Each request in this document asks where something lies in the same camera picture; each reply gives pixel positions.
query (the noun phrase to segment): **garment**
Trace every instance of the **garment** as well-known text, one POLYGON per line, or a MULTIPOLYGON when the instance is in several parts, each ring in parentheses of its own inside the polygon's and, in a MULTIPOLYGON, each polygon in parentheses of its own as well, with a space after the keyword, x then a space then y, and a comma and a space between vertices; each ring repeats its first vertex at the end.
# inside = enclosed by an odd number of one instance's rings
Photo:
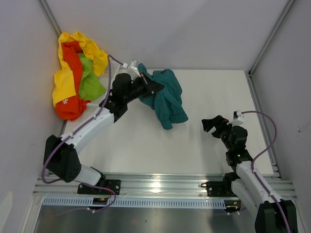
MULTIPOLYGON (((82 79, 82 63, 78 52, 82 52, 77 41, 67 42, 62 44, 64 53, 64 61, 69 65, 72 70, 74 79, 75 93, 79 93, 80 82, 82 79)), ((86 109, 87 101, 74 95, 61 102, 58 102, 55 107, 57 115, 63 120, 75 120, 86 109)))
POLYGON ((83 100, 95 100, 105 93, 106 89, 99 82, 96 74, 92 70, 92 60, 85 57, 83 53, 78 53, 78 56, 80 57, 83 68, 79 97, 83 100))
POLYGON ((165 87, 149 98, 140 97, 139 100, 154 109, 157 118, 164 129, 170 130, 174 123, 183 123, 188 120, 182 107, 182 88, 170 69, 154 71, 148 74, 143 64, 138 65, 138 71, 144 73, 150 80, 165 87))
POLYGON ((74 40, 79 42, 80 48, 82 48, 84 55, 93 61, 92 70, 94 71, 94 73, 97 76, 104 74, 105 69, 108 65, 107 53, 105 53, 103 50, 100 50, 93 40, 88 39, 81 32, 75 32, 72 35, 70 35, 69 33, 62 33, 60 35, 58 39, 58 58, 61 62, 62 68, 68 68, 68 64, 63 61, 61 43, 74 40))
POLYGON ((75 32, 72 35, 69 33, 62 33, 58 38, 58 58, 62 69, 56 72, 54 75, 55 88, 52 94, 54 107, 58 102, 78 94, 75 92, 73 85, 73 73, 68 63, 63 59, 62 49, 62 43, 71 42, 74 40, 78 41, 84 55, 92 60, 92 69, 97 76, 104 74, 108 65, 107 54, 103 50, 99 50, 98 46, 93 40, 88 39, 81 32, 75 32))

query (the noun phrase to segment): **black mounting bracket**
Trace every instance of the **black mounting bracket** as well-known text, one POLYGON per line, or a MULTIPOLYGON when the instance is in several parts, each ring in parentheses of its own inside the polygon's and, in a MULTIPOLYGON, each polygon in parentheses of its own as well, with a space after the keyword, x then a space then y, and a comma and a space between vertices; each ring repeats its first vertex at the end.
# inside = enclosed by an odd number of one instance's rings
MULTIPOLYGON (((116 193, 116 195, 120 194, 121 189, 121 180, 107 180, 106 176, 98 171, 102 176, 97 182, 95 186, 109 188, 116 193)), ((87 195, 111 195, 111 192, 107 190, 102 190, 99 188, 91 188, 83 183, 79 184, 78 194, 87 194, 87 195)))
MULTIPOLYGON (((201 184, 202 188, 206 188, 208 197, 216 197, 216 198, 237 198, 232 191, 228 191, 225 187, 224 182, 222 181, 208 181, 206 183, 201 184)), ((227 213, 233 213, 239 211, 241 209, 241 201, 240 200, 224 200, 226 208, 224 211, 227 213)))
POLYGON ((213 198, 235 198, 238 197, 231 190, 231 183, 239 179, 235 172, 226 173, 223 181, 208 181, 202 183, 201 187, 206 188, 207 196, 213 198))

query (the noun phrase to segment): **white table surface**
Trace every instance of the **white table surface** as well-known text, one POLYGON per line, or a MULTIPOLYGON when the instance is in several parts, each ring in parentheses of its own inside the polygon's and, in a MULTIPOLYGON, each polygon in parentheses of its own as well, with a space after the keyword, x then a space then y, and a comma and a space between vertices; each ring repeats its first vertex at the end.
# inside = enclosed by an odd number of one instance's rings
MULTIPOLYGON (((232 120, 235 110, 255 109, 244 71, 174 70, 174 73, 183 88, 187 122, 174 124, 167 131, 149 106, 134 100, 114 125, 84 147, 79 154, 81 163, 104 173, 214 175, 232 171, 225 160, 224 144, 212 137, 212 131, 203 131, 201 120, 217 115, 232 120)), ((88 107, 79 119, 68 121, 65 132, 94 110, 88 107)), ((255 157, 266 146, 257 115, 246 114, 242 126, 248 130, 246 148, 255 157)), ((263 175, 273 174, 268 153, 256 164, 263 175)))

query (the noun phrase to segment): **red cloth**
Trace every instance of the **red cloth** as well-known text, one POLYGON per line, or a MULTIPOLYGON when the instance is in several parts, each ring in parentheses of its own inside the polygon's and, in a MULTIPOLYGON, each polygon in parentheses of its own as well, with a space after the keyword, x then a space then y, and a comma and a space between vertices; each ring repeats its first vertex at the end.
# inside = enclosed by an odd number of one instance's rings
POLYGON ((62 49, 64 61, 68 63, 73 73, 76 95, 63 100, 62 102, 58 102, 55 111, 63 120, 75 120, 85 111, 86 104, 89 102, 79 98, 79 88, 83 69, 80 57, 77 53, 83 51, 80 48, 78 41, 62 43, 62 49))

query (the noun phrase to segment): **white connector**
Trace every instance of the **white connector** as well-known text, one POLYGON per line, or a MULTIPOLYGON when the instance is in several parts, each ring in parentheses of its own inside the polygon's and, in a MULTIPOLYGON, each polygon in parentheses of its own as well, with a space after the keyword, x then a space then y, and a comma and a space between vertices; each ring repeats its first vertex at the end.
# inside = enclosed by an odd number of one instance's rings
POLYGON ((132 80, 140 76, 139 71, 136 67, 137 61, 133 60, 130 65, 127 66, 126 72, 131 75, 132 80))
POLYGON ((123 68, 127 69, 128 68, 128 64, 127 63, 123 63, 123 68))
POLYGON ((233 120, 230 122, 233 126, 242 125, 245 123, 245 116, 241 111, 234 111, 233 120))

